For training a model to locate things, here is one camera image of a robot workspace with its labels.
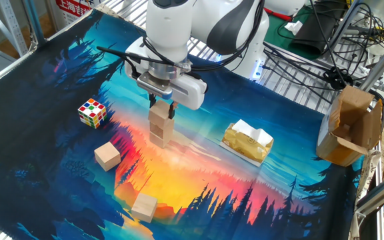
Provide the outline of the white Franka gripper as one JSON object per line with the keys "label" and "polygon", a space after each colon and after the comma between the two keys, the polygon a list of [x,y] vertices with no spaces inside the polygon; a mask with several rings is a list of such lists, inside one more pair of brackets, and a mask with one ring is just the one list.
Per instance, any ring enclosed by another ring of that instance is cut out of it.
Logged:
{"label": "white Franka gripper", "polygon": [[138,87],[149,93],[149,107],[156,103],[156,96],[173,100],[169,106],[169,118],[173,119],[178,103],[192,110],[202,105],[207,84],[184,69],[164,63],[158,57],[150,57],[149,49],[140,37],[126,50],[129,60],[125,72],[136,81]]}

